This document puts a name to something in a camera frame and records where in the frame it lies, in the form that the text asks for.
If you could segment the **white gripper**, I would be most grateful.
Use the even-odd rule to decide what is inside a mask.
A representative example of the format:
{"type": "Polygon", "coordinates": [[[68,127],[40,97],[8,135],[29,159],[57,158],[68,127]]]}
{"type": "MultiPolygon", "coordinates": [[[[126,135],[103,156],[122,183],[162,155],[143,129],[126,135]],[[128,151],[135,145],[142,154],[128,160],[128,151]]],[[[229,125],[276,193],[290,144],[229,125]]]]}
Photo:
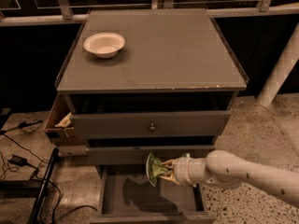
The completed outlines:
{"type": "Polygon", "coordinates": [[[204,158],[180,157],[161,163],[167,170],[173,170],[170,176],[161,175],[161,179],[182,186],[194,186],[206,181],[206,160],[204,158]]]}

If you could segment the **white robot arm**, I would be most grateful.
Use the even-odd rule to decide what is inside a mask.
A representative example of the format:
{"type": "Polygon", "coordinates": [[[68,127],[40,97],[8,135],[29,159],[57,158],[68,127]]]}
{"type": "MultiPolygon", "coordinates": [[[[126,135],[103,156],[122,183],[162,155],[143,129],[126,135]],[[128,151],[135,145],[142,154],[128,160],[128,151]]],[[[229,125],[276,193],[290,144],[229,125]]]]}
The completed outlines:
{"type": "Polygon", "coordinates": [[[178,185],[235,189],[247,183],[299,208],[299,174],[295,172],[246,161],[223,150],[214,150],[205,158],[179,157],[162,166],[166,172],[161,178],[178,185]]]}

